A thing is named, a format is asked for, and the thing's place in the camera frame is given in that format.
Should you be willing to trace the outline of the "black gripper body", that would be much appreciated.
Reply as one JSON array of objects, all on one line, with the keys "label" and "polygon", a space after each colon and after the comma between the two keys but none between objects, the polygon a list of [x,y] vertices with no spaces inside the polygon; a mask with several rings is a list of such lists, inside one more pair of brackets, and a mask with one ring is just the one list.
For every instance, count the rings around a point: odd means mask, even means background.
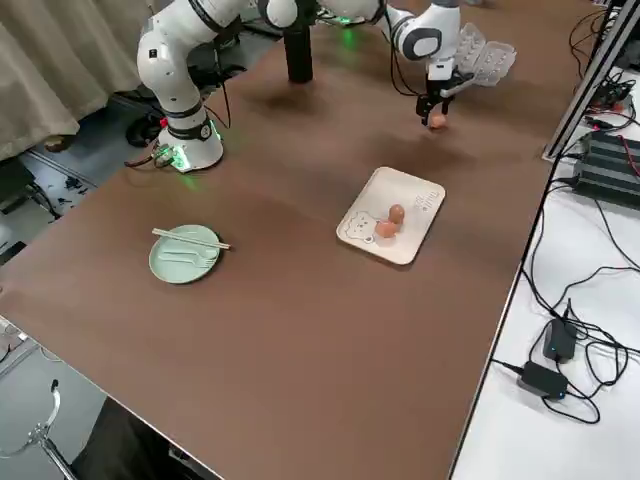
[{"label": "black gripper body", "polygon": [[452,75],[446,80],[433,80],[427,78],[426,90],[430,98],[435,100],[444,100],[452,98],[461,91],[470,87],[475,80],[473,72],[460,72],[454,69]]}]

